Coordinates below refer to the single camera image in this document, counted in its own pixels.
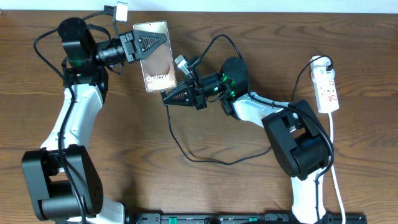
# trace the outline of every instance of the logo text on silver package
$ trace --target logo text on silver package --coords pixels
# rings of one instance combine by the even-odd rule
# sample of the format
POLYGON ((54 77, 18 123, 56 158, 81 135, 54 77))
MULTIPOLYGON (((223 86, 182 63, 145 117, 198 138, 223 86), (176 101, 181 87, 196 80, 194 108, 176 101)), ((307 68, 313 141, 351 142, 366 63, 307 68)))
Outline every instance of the logo text on silver package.
POLYGON ((167 78, 169 78, 169 74, 167 74, 167 75, 156 75, 156 76, 154 76, 154 77, 147 77, 146 80, 147 80, 148 82, 151 82, 152 80, 159 80, 159 81, 161 81, 162 79, 167 79, 167 78))

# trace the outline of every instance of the white power strip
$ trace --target white power strip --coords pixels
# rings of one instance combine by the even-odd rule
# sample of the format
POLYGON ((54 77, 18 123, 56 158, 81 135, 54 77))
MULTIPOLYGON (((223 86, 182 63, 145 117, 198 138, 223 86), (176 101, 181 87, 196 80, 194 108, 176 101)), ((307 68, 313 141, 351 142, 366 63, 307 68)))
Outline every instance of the white power strip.
POLYGON ((330 64, 330 59, 327 57, 319 58, 311 63, 311 78, 319 113, 331 113, 339 108, 334 79, 335 70, 326 70, 326 67, 330 64))

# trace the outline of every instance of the brown wooden surface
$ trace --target brown wooden surface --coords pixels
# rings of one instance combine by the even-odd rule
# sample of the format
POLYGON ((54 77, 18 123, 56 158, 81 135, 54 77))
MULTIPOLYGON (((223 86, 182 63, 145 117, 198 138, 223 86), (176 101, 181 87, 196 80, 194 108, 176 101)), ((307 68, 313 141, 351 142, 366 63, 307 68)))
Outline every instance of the brown wooden surface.
MULTIPOLYGON (((38 223, 21 158, 50 134, 63 100, 59 77, 36 56, 33 41, 65 18, 87 14, 3 11, 0 17, 0 223, 38 223)), ((169 24, 174 58, 200 55, 212 37, 228 34, 246 60, 252 89, 273 100, 290 100, 296 76, 312 55, 331 56, 341 108, 333 113, 335 167, 346 211, 365 213, 369 223, 397 223, 397 15, 130 12, 129 22, 118 27, 124 32, 133 23, 159 20, 169 24)), ((90 22, 112 31, 110 17, 90 22)), ((60 67, 65 52, 57 34, 39 49, 60 67)), ((218 70, 233 55, 221 40, 200 69, 218 70)), ((316 110, 305 74, 297 99, 316 110)), ((233 161, 269 147, 263 129, 225 116, 219 103, 201 111, 172 106, 170 112, 183 148, 198 157, 233 161)), ((327 115, 319 118, 328 129, 327 115)), ((89 153, 105 195, 133 210, 247 213, 292 205, 290 178, 273 152, 228 167, 188 162, 170 136, 160 95, 145 91, 139 63, 110 76, 89 153)), ((330 173, 324 191, 325 207, 339 212, 330 173)))

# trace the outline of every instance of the white wall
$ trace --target white wall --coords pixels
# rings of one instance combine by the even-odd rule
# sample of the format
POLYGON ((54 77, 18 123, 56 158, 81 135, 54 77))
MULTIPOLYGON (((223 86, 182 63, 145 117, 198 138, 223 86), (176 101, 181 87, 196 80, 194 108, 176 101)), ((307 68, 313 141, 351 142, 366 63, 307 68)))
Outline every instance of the white wall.
MULTIPOLYGON (((118 0, 0 0, 0 9, 102 10, 118 0)), ((398 13, 398 0, 123 0, 132 11, 398 13)))

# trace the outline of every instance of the wood grain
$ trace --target wood grain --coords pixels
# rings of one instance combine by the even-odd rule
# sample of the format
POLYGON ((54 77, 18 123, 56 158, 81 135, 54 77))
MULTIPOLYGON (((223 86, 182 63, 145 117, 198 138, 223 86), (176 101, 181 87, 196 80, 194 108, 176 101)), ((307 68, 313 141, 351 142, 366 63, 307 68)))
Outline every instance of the wood grain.
MULTIPOLYGON (((21 158, 48 136, 63 99, 61 81, 32 43, 63 19, 89 13, 3 11, 0 17, 0 223, 39 223, 21 158)), ((335 167, 346 211, 365 213, 369 223, 397 223, 398 16, 129 12, 129 22, 118 26, 124 31, 159 20, 168 22, 174 57, 199 55, 216 34, 228 34, 248 64, 252 88, 274 100, 290 100, 297 73, 312 55, 332 57, 341 108, 333 114, 335 167)), ((110 17, 90 22, 112 31, 110 17)), ((57 66, 65 56, 57 34, 39 49, 57 66)), ((200 70, 218 70, 234 54, 227 41, 217 41, 200 70)), ((316 108, 308 75, 297 98, 316 108)), ((218 103, 201 111, 172 106, 170 113, 183 148, 198 157, 233 161, 269 147, 264 130, 225 116, 218 103)), ((319 118, 327 128, 327 116, 319 118)), ((138 63, 111 75, 89 153, 105 194, 135 211, 265 212, 292 205, 290 179, 273 152, 228 167, 187 161, 170 136, 160 95, 146 93, 138 63)), ((325 207, 339 212, 330 174, 324 191, 325 207)))

